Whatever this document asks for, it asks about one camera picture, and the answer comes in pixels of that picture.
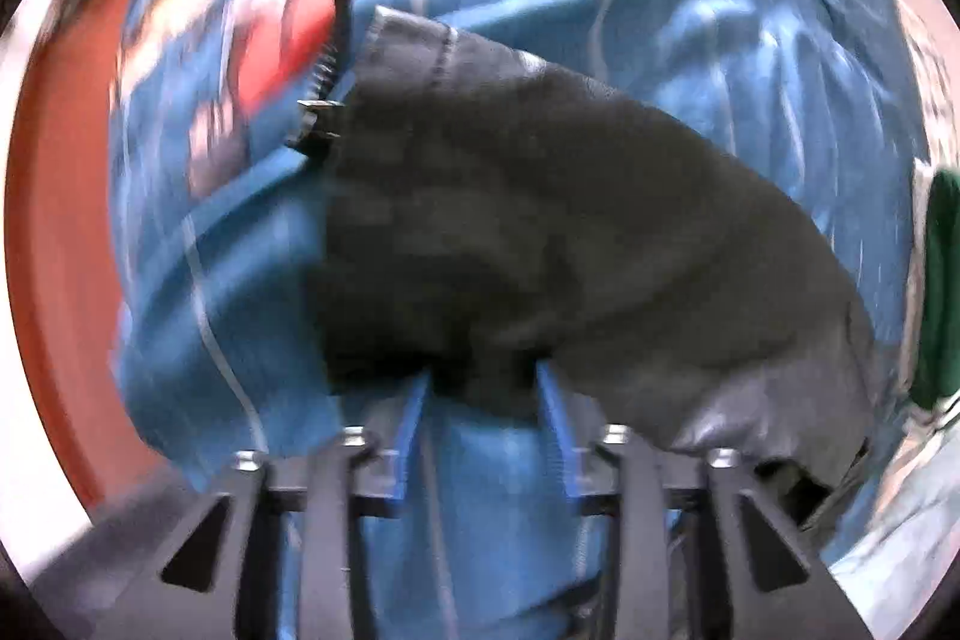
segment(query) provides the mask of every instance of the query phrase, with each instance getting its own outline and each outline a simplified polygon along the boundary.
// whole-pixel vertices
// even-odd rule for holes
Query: black gripper frame
[[[392,517],[425,378],[311,456],[239,453],[134,578],[95,640],[274,636],[280,516],[304,514],[299,640],[373,640],[360,520]],[[678,509],[690,640],[870,640],[856,610],[738,453],[659,451],[539,369],[541,420],[565,494],[604,515],[590,640],[669,640],[667,509]]]

